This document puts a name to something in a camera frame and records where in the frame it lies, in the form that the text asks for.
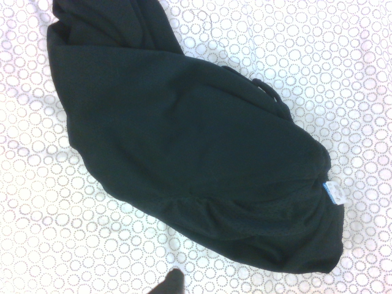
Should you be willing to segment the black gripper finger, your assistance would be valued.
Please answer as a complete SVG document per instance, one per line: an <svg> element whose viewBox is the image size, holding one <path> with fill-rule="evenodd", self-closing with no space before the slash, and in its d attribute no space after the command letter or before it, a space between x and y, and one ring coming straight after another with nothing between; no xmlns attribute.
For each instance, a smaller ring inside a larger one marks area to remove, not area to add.
<svg viewBox="0 0 392 294"><path fill-rule="evenodd" d="M152 294L184 294L184 274L180 269L173 269L163 282L152 289Z"/></svg>

